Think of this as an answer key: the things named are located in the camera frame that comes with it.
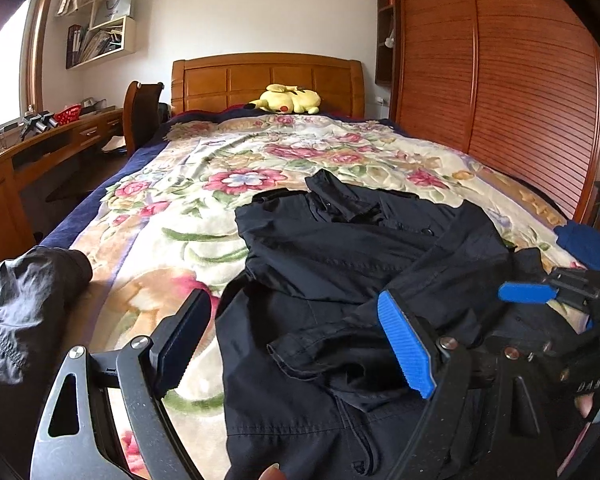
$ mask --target blue cloth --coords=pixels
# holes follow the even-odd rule
[[[593,227],[567,220],[554,229],[558,245],[569,251],[589,269],[600,270],[600,233]]]
[[[112,186],[124,176],[135,173],[136,171],[142,170],[149,162],[165,148],[167,142],[164,139],[165,134],[169,131],[171,126],[177,123],[188,123],[189,121],[209,121],[212,123],[222,123],[229,119],[237,119],[241,117],[257,117],[260,115],[269,115],[270,112],[264,110],[245,110],[243,108],[235,108],[221,113],[212,112],[186,112],[180,114],[169,122],[164,123],[158,128],[154,137],[146,143],[142,148],[138,149],[133,156],[129,159],[128,163],[125,164],[119,172],[112,176],[109,180],[103,182],[96,190],[93,191],[87,198],[78,204],[78,206],[71,211],[58,227],[56,227],[44,240],[40,242],[40,245],[46,247],[60,247],[68,249],[78,235],[84,231],[89,225],[91,220],[95,218],[100,208],[100,200],[107,193],[106,188]],[[366,121],[366,119],[356,120],[341,118],[333,116],[331,114],[321,114],[332,119],[338,119],[347,123],[360,123]],[[400,127],[387,120],[382,119],[378,121],[381,124],[392,127],[395,132],[399,135],[408,137],[408,135],[400,129]]]

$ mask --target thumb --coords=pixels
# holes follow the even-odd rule
[[[280,471],[280,464],[276,463],[267,467],[258,480],[286,480],[286,476]]]

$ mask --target yellow plush toy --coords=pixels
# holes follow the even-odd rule
[[[305,90],[297,86],[269,85],[260,99],[251,101],[245,106],[247,110],[260,108],[277,114],[317,114],[320,96],[313,90]]]

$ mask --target desk cabinet door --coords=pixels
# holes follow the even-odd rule
[[[35,245],[15,187],[11,161],[0,164],[0,262],[20,256]]]

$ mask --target bedspread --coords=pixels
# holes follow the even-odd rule
[[[321,168],[346,183],[415,192],[451,206],[471,200],[507,244],[538,247],[547,269],[578,265],[555,243],[552,229],[564,219],[534,193],[464,153],[377,121],[292,115],[189,121],[174,124],[166,140],[154,160],[107,188],[96,218],[72,245],[87,254],[94,278],[68,337],[90,342],[92,352],[151,333],[192,290],[206,290],[215,308],[247,255],[234,209],[262,190],[305,189],[305,177]],[[583,329],[577,312],[552,306]],[[229,466],[221,367],[211,322],[180,386],[164,399],[208,480],[220,480]],[[117,393],[112,406],[130,468],[146,476]]]

